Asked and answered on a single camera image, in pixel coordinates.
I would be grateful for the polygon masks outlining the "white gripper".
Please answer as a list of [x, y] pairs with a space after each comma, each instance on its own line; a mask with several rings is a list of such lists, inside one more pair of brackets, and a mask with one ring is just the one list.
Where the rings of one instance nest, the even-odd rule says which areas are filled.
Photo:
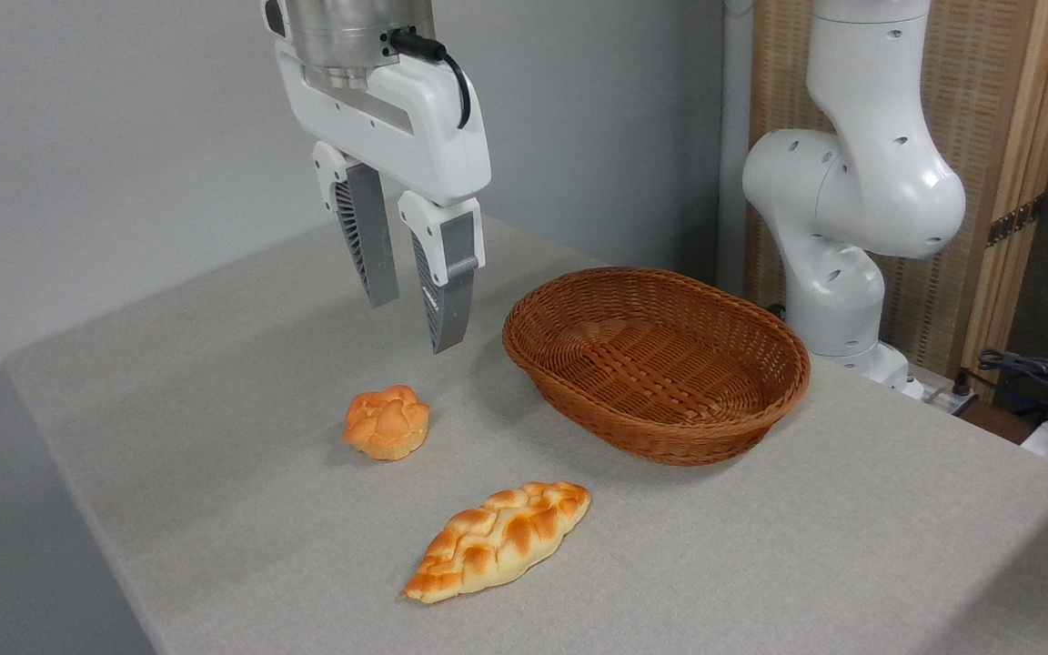
[[319, 140], [316, 190], [339, 220], [370, 305], [399, 298], [381, 173], [415, 191], [405, 191], [397, 208], [411, 233], [432, 352], [460, 344], [475, 274], [486, 265], [473, 197], [489, 184], [492, 163], [477, 92], [470, 122], [458, 128], [460, 91], [445, 64], [405, 57], [370, 71], [366, 88], [337, 88], [286, 41], [275, 42], [275, 53], [296, 121]]

